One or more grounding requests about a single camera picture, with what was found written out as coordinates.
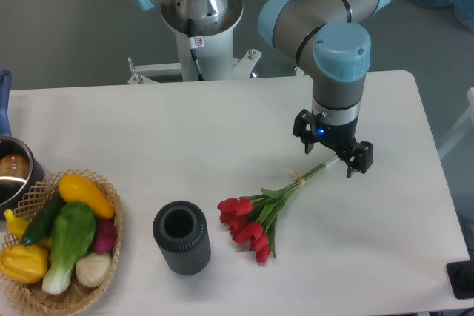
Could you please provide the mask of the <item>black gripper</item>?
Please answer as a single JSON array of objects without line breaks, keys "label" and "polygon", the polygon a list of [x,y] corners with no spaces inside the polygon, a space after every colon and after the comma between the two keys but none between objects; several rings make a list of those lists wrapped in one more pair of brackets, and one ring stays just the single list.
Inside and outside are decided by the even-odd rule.
[{"label": "black gripper", "polygon": [[303,109],[294,119],[293,135],[300,138],[304,152],[309,154],[314,143],[334,151],[347,165],[347,178],[356,172],[365,174],[373,164],[373,144],[355,139],[358,117],[344,125],[329,125],[321,120],[322,114]]}]

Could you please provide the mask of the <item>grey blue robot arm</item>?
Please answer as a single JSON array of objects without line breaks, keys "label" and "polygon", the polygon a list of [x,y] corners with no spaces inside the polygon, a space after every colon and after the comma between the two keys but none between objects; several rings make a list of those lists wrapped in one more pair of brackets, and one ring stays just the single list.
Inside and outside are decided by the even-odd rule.
[{"label": "grey blue robot arm", "polygon": [[[233,73],[233,31],[242,0],[136,0],[158,8],[175,33],[185,81],[229,79]],[[268,0],[258,31],[313,81],[310,110],[294,120],[293,134],[306,151],[331,149],[348,172],[365,173],[373,145],[356,140],[356,125],[370,67],[371,40],[360,22],[391,0]]]}]

